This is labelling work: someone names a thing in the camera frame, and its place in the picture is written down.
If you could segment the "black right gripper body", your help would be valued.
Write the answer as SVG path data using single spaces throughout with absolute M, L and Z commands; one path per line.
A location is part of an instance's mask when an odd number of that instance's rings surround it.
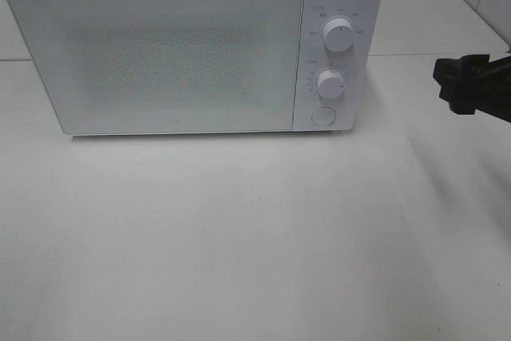
M 461 114 L 477 111 L 510 122 L 510 55 L 494 61 L 489 54 L 461 58 Z

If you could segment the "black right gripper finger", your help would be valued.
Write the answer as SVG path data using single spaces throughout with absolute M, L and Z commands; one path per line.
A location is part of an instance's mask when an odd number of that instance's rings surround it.
M 488 54 L 470 54 L 460 58 L 439 58 L 434 64 L 433 79 L 438 84 L 460 82 L 476 77 L 489 64 Z
M 476 113 L 473 102 L 463 93 L 458 83 L 444 83 L 440 87 L 439 97 L 448 103 L 451 112 L 462 116 Z

